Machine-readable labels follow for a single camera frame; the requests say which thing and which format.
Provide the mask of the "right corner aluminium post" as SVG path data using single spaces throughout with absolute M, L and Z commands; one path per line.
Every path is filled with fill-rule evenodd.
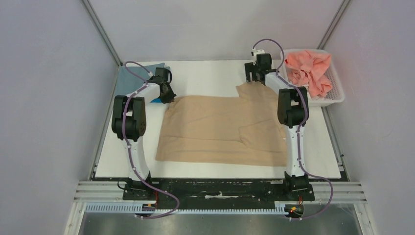
M 332 37 L 337 25 L 341 21 L 342 17 L 344 16 L 345 12 L 347 11 L 349 5 L 352 3 L 352 0 L 342 0 L 339 8 L 337 9 L 333 19 L 331 20 L 328 28 L 326 29 L 322 39 L 320 40 L 317 49 L 325 49 L 326 45 L 328 44 L 330 38 Z

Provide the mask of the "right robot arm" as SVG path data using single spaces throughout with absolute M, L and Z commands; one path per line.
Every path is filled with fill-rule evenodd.
M 253 61 L 245 64 L 246 81 L 260 82 L 278 94 L 277 119 L 286 137 L 288 162 L 284 172 L 283 195 L 289 200 L 297 199 L 309 186 L 303 160 L 303 137 L 309 118 L 307 89 L 297 87 L 272 68 L 272 57 L 262 49 L 251 52 Z

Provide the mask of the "pink t shirt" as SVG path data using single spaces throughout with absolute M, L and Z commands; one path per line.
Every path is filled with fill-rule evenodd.
M 300 87 L 307 86 L 311 98 L 326 97 L 332 84 L 325 75 L 330 67 L 331 54 L 311 50 L 288 53 L 285 60 L 289 82 Z

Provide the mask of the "grey-blue folded t shirt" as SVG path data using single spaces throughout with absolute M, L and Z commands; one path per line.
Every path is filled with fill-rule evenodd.
M 132 66 L 131 64 L 129 64 L 128 69 L 133 73 L 139 75 L 140 77 L 144 78 L 145 80 L 148 80 L 150 78 L 148 72 L 140 66 Z M 118 71 L 114 96 L 128 95 L 139 89 L 143 84 L 143 80 L 128 72 L 127 69 L 123 66 Z

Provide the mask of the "beige t shirt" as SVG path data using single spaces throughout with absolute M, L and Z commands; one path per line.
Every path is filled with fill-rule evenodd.
M 287 165 L 278 95 L 259 82 L 236 87 L 237 97 L 189 95 L 169 104 L 156 160 L 231 165 Z

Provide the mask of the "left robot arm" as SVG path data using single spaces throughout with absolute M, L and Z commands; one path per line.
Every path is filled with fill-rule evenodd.
M 146 105 L 153 100 L 171 103 L 176 94 L 171 88 L 172 72 L 165 67 L 155 71 L 144 68 L 148 78 L 133 72 L 126 64 L 125 69 L 143 85 L 127 95 L 116 95 L 113 102 L 111 130 L 122 141 L 129 162 L 129 179 L 124 187 L 127 196 L 137 195 L 147 200 L 152 195 L 162 193 L 173 199 L 177 197 L 151 184 L 151 173 L 147 165 L 143 147 L 143 136 L 147 128 Z

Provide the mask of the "bright blue folded t shirt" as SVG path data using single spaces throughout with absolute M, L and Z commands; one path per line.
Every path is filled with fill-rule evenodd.
M 160 98 L 153 99 L 151 103 L 163 103 Z

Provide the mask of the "left corner aluminium post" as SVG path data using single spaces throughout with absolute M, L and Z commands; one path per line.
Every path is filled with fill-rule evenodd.
M 124 63 L 121 60 L 120 56 L 116 52 L 116 49 L 114 45 L 112 44 L 106 30 L 104 29 L 96 11 L 94 10 L 94 7 L 90 0 L 80 0 L 83 4 L 89 18 L 91 19 L 92 23 L 94 24 L 94 27 L 96 28 L 100 38 L 102 39 L 106 49 L 108 50 L 109 54 L 111 55 L 113 61 L 118 66 L 123 66 Z

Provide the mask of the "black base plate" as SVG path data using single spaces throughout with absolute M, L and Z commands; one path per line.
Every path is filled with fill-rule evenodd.
M 150 186 L 128 180 L 123 200 L 155 201 L 157 209 L 271 209 L 279 202 L 314 201 L 312 186 L 289 191 L 279 179 L 152 178 Z

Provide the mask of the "white plastic basket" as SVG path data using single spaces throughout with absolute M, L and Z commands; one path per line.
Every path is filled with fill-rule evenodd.
M 288 53 L 294 52 L 294 51 L 300 51 L 300 50 L 311 50 L 311 51 L 316 51 L 316 52 L 320 52 L 320 53 L 322 53 L 322 52 L 328 53 L 327 51 L 322 50 L 322 49 L 286 49 L 280 55 L 281 55 L 281 58 L 283 59 L 283 65 L 281 67 L 281 71 L 283 73 L 283 77 L 288 82 L 289 82 L 288 76 L 287 76 L 288 69 L 286 68 L 284 60 L 285 60 L 286 56 L 288 55 Z M 308 91 L 308 87 L 304 86 L 307 90 L 309 105 L 311 105 L 311 106 L 324 107 L 324 106 L 328 106 L 330 104 L 340 103 L 340 102 L 344 101 L 344 98 L 345 98 L 344 91 L 343 91 L 343 88 L 341 86 L 340 79 L 338 77 L 338 74 L 336 72 L 336 69 L 334 67 L 334 64 L 333 64 L 332 60 L 331 60 L 331 63 L 330 63 L 330 67 L 325 72 L 325 75 L 327 76 L 327 78 L 330 80 L 330 82 L 332 84 L 332 90 L 327 93 L 326 97 L 311 98 L 310 94 L 309 94 L 309 91 Z

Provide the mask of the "corner aluminium post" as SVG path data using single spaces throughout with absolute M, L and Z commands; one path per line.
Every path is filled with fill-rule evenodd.
M 322 39 L 320 40 L 317 49 L 325 49 L 326 45 L 328 44 L 330 38 L 332 37 L 337 25 L 341 21 L 342 17 L 344 16 L 345 12 L 347 11 L 349 5 L 352 3 L 352 0 L 342 0 L 339 8 L 337 9 L 333 19 L 331 20 L 328 28 L 326 29 Z
M 124 63 L 121 60 L 120 56 L 116 52 L 116 49 L 114 45 L 112 44 L 106 30 L 104 29 L 96 11 L 94 10 L 94 7 L 90 0 L 80 0 L 83 4 L 89 18 L 91 19 L 92 23 L 94 24 L 94 27 L 96 28 L 100 38 L 102 39 L 106 49 L 108 50 L 109 54 L 111 55 L 113 61 L 118 66 L 123 66 Z

